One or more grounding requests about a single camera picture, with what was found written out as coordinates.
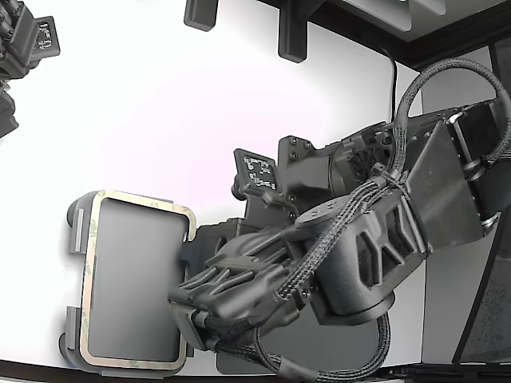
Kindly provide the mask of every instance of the black braided cable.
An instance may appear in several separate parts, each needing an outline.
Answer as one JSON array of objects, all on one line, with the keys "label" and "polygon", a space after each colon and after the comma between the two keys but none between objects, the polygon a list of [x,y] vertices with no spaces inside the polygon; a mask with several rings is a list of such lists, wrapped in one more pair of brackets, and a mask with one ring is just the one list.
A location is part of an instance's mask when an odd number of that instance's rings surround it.
[{"label": "black braided cable", "polygon": [[253,332],[253,341],[254,341],[254,348],[257,352],[257,356],[259,357],[259,360],[263,362],[265,367],[272,371],[273,373],[279,372],[279,364],[273,362],[271,359],[270,354],[265,350],[263,346],[263,342],[261,341],[261,328],[257,327],[254,329]]},{"label": "black braided cable", "polygon": [[504,105],[507,128],[497,147],[484,159],[493,164],[499,159],[503,151],[511,140],[511,100],[509,94],[505,91],[504,85],[500,80],[485,66],[465,58],[449,58],[431,65],[421,72],[406,90],[398,106],[397,116],[394,122],[394,139],[396,142],[396,151],[393,160],[390,163],[392,171],[402,172],[406,160],[406,131],[408,128],[408,113],[410,107],[422,86],[433,76],[448,69],[468,69],[484,77],[496,90],[498,98]]},{"label": "black braided cable", "polygon": [[299,265],[279,287],[277,294],[281,298],[288,300],[314,274],[321,262],[330,254],[339,240],[342,230],[353,218],[362,203],[369,201],[377,192],[379,192],[378,185],[372,181],[363,184],[352,192],[334,222],[319,236],[319,239],[309,249]]}]

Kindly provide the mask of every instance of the shelf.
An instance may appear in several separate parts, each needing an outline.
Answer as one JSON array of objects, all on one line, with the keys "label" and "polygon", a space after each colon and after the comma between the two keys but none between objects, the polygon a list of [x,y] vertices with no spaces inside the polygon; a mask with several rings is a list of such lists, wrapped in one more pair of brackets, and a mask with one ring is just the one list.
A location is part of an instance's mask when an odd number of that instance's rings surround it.
[{"label": "shelf", "polygon": [[[200,30],[213,28],[216,24],[218,1],[187,0],[185,24]],[[396,61],[416,70],[443,58],[461,56],[511,37],[511,2],[508,1],[471,14],[412,41],[406,40],[406,31],[413,22],[410,20],[409,0],[388,0],[389,7],[386,9],[381,8],[384,2],[379,0],[378,4],[375,4],[374,0],[257,1],[280,10],[279,55],[297,63],[307,59],[308,22],[377,52],[386,49]],[[435,17],[446,17],[442,16],[446,15],[446,0],[414,0],[414,6],[416,5],[427,9]],[[353,9],[363,12],[365,16]],[[371,22],[371,18],[376,19],[376,22]],[[405,33],[391,33],[388,26]]]}]

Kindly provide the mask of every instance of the metal bracket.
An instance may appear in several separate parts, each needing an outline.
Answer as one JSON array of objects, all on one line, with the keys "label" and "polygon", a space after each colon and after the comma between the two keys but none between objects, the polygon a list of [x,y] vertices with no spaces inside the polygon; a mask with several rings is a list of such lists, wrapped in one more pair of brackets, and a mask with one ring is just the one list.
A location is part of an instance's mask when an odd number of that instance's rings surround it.
[{"label": "metal bracket", "polygon": [[208,32],[216,24],[218,0],[186,0],[184,24]]},{"label": "metal bracket", "polygon": [[279,56],[297,63],[307,58],[307,21],[325,1],[282,1],[279,15]]},{"label": "metal bracket", "polygon": [[[184,24],[209,31],[216,24],[219,0],[187,0]],[[283,0],[279,14],[279,56],[293,62],[307,58],[307,21],[326,0]]]}]

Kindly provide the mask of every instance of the white backdrop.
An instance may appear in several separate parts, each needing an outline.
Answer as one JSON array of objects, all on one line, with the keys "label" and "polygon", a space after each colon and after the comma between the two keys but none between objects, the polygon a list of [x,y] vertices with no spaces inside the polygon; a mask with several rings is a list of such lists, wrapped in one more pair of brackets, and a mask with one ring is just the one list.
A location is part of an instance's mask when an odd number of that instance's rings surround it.
[{"label": "white backdrop", "polygon": [[[205,33],[184,25],[184,4],[27,1],[55,17],[62,54],[11,82],[20,128],[0,140],[0,360],[65,366],[57,339],[83,265],[67,254],[76,198],[112,188],[217,223],[244,213],[230,191],[234,149],[276,158],[283,136],[319,148],[388,118],[386,57],[310,25],[297,65],[277,55],[276,9],[220,0]],[[416,73],[399,69],[400,96]],[[421,267],[398,289],[388,365],[420,361],[423,281]],[[214,356],[182,373],[217,373]]]}]

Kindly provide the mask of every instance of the black robotic arm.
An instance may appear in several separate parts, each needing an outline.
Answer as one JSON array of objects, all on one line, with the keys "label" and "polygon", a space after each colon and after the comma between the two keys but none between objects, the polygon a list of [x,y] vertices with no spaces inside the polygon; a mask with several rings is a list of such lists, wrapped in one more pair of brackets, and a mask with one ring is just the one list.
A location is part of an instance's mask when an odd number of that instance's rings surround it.
[{"label": "black robotic arm", "polygon": [[[454,68],[483,76],[497,99],[409,120],[426,81]],[[247,200],[245,218],[200,228],[183,259],[206,258],[206,268],[192,270],[169,294],[187,342],[291,379],[369,377],[388,354],[395,287],[429,253],[487,235],[511,202],[508,184],[495,182],[510,173],[510,117],[509,95],[487,68],[450,59],[415,79],[392,124],[319,150],[286,137],[278,166],[236,150],[232,192]],[[296,320],[308,303],[323,325],[378,319],[371,361],[360,370],[322,372],[266,352],[261,336]]]}]

